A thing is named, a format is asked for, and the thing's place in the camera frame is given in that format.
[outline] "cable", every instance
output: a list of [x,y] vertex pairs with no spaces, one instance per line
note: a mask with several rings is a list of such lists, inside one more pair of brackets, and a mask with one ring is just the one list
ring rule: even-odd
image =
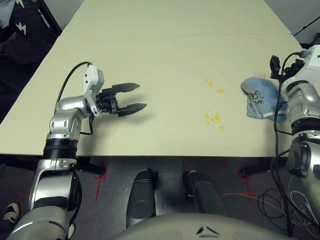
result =
[[83,134],[83,135],[92,135],[92,134],[94,134],[94,128],[93,128],[94,120],[95,120],[95,116],[94,116],[93,114],[91,114],[91,115],[89,116],[89,128],[90,128],[90,132],[83,132],[83,131],[81,131],[80,134]]
[[[239,195],[239,196],[243,196],[243,197],[247,197],[247,198],[251,198],[251,199],[255,199],[255,200],[258,200],[258,201],[261,201],[261,199],[258,199],[257,197],[254,197],[254,196],[249,196],[249,195],[245,195],[245,194],[242,194],[242,193],[237,193],[237,192],[228,192],[228,193],[225,193],[225,194],[222,194],[221,197],[224,197],[224,196],[228,196],[228,195]],[[264,201],[265,204],[268,204],[269,206],[273,207],[274,209],[278,210],[279,212],[283,213],[281,209],[277,208],[276,206],[272,205],[271,203],[267,202],[267,201]]]
[[295,37],[296,35],[298,35],[299,33],[301,33],[303,30],[305,30],[307,27],[309,27],[311,24],[313,24],[315,21],[317,21],[318,19],[320,19],[320,16],[318,16],[315,20],[313,20],[312,22],[310,22],[307,26],[303,26],[302,29],[300,31],[298,31],[296,34],[294,34],[293,36]]
[[84,62],[80,62],[78,65],[76,65],[68,74],[68,76],[66,76],[63,84],[62,84],[62,87],[61,87],[61,90],[59,92],[59,95],[58,95],[58,98],[56,99],[56,103],[55,104],[58,104],[58,102],[60,101],[61,99],[61,96],[62,96],[62,93],[64,92],[64,89],[67,85],[67,82],[69,81],[69,78],[71,77],[71,75],[74,73],[75,70],[77,70],[77,68],[81,67],[82,65],[85,65],[87,64],[88,66],[91,65],[92,63],[89,62],[89,61],[84,61]]
[[[275,111],[274,111],[274,120],[273,120],[273,129],[274,129],[274,133],[275,133],[275,155],[276,155],[276,157],[271,161],[270,172],[271,172],[272,179],[273,179],[274,183],[276,184],[277,188],[279,189],[279,192],[280,192],[280,195],[282,198],[283,197],[287,198],[287,196],[286,196],[286,192],[284,190],[284,186],[281,182],[281,178],[280,178],[280,174],[279,174],[279,161],[277,161],[277,160],[279,159],[280,156],[288,153],[289,150],[279,154],[279,137],[278,137],[277,118],[278,118],[279,109],[281,107],[280,96],[281,96],[281,86],[282,86],[282,83],[284,82],[285,66],[286,66],[288,59],[294,55],[300,56],[300,53],[293,52],[293,53],[289,54],[289,56],[286,57],[286,59],[284,60],[284,62],[282,64],[281,75],[280,75],[280,79],[279,79],[278,95],[277,95]],[[274,175],[274,172],[272,171],[273,165],[275,168],[275,175]],[[294,226],[292,226],[292,223],[291,223],[288,201],[284,202],[284,214],[286,215],[287,235],[288,235],[288,237],[291,238],[293,235]]]
[[[67,83],[68,83],[71,75],[75,72],[75,70],[77,70],[77,68],[79,68],[79,67],[81,67],[82,65],[85,65],[85,64],[87,64],[87,66],[92,65],[92,63],[89,62],[89,61],[80,62],[78,65],[76,65],[76,66],[69,72],[68,76],[66,76],[66,78],[65,78],[65,80],[64,80],[64,82],[63,82],[63,84],[62,84],[62,87],[61,87],[61,89],[60,89],[58,98],[56,99],[56,103],[55,103],[56,105],[57,105],[58,102],[60,101],[61,96],[62,96],[62,93],[64,92],[65,87],[66,87],[66,85],[67,85]],[[94,134],[94,128],[93,128],[94,119],[95,119],[95,116],[94,116],[93,114],[90,115],[90,117],[89,117],[89,128],[90,128],[90,132],[83,132],[83,131],[81,131],[80,134],[83,134],[83,135],[92,135],[92,134]]]
[[79,195],[78,195],[78,203],[76,205],[76,209],[75,209],[75,211],[74,211],[74,213],[73,213],[73,215],[72,215],[72,217],[71,217],[71,219],[69,221],[69,227],[71,226],[71,224],[74,223],[74,221],[75,221],[75,219],[76,219],[76,217],[78,215],[78,212],[79,212],[79,209],[80,209],[80,206],[81,206],[81,202],[82,202],[82,186],[81,186],[81,182],[80,182],[80,179],[79,179],[79,176],[77,175],[77,173],[74,172],[74,174],[78,178]]

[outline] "shoe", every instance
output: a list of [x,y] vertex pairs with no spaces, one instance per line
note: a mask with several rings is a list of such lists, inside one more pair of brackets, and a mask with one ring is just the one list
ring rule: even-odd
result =
[[17,224],[20,215],[20,207],[19,204],[13,202],[6,207],[6,210],[3,215],[3,220],[9,220],[14,225]]
[[75,233],[76,225],[72,223],[69,227],[68,239],[71,239],[72,235]]

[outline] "blue towel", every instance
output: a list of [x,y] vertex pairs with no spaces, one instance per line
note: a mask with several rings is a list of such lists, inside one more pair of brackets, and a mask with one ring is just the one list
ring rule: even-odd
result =
[[[248,94],[246,115],[251,118],[268,118],[274,120],[278,90],[270,80],[249,77],[241,84],[241,88]],[[285,100],[280,96],[280,103]],[[283,104],[277,116],[277,122],[284,122],[287,118],[288,105]]]

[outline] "table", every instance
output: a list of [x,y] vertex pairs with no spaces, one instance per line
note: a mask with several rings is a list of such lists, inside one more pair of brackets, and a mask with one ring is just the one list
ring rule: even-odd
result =
[[[240,84],[269,79],[272,55],[283,61],[300,50],[262,0],[85,0],[0,125],[0,154],[42,154],[65,77],[91,61],[103,88],[140,84],[117,95],[120,106],[148,106],[97,118],[79,156],[274,156],[273,123],[246,116]],[[62,97],[83,94],[84,73]],[[279,151],[290,142],[280,136]]]

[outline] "silver robot arm segment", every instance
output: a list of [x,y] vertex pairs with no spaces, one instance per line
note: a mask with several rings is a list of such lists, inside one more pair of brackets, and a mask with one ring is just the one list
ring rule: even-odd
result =
[[99,117],[102,113],[122,117],[147,106],[135,103],[120,108],[116,100],[117,93],[130,92],[138,88],[138,84],[113,85],[100,92],[103,84],[103,72],[90,64],[83,78],[84,94],[64,98],[56,104],[43,149],[43,159],[37,165],[29,196],[30,212],[17,223],[9,240],[68,239],[67,212],[79,207],[82,191],[75,173],[82,120],[89,118],[91,133],[83,134],[91,135],[94,117]]
[[303,63],[296,60],[286,72],[302,66],[300,70],[281,86],[293,135],[286,166],[300,178],[320,213],[320,97],[314,87],[320,80],[320,45],[302,57]]

